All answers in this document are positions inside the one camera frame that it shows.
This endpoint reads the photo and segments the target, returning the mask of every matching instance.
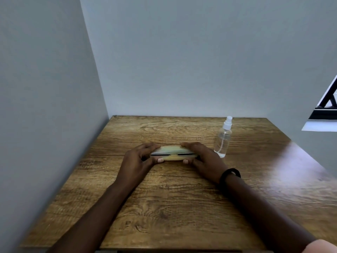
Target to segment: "window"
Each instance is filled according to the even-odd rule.
[[[311,120],[337,120],[337,76],[331,84],[331,87],[327,90],[322,97],[320,103],[310,115]]]

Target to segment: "black bracelet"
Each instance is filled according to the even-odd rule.
[[[221,177],[219,179],[219,189],[221,191],[225,191],[226,190],[227,185],[226,185],[225,179],[231,173],[234,173],[237,177],[241,177],[241,174],[240,174],[240,172],[237,169],[230,168],[230,169],[224,171],[224,173],[221,175]]]

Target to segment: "wooden tabletop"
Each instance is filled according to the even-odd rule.
[[[224,118],[114,116],[32,229],[24,247],[50,247],[115,180],[124,153],[144,142],[213,147]],[[337,245],[337,180],[264,118],[234,118],[224,161],[247,184]],[[152,168],[101,249],[264,249],[251,225],[213,184],[178,161]]]

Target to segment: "person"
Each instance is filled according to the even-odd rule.
[[[218,185],[251,221],[268,249],[275,253],[337,252],[336,246],[317,240],[251,189],[239,177],[239,172],[229,170],[212,149],[201,143],[181,145],[200,156],[199,159],[187,158],[183,163],[194,166],[202,176]],[[47,252],[83,253],[98,249],[128,195],[155,164],[163,162],[160,157],[150,157],[150,153],[159,147],[159,144],[145,143],[126,152],[115,182]]]

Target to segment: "eyeglass case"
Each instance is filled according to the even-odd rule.
[[[164,161],[181,161],[185,158],[195,158],[198,155],[193,153],[191,150],[184,148],[179,145],[162,146],[156,149],[151,156],[159,156],[164,159]]]

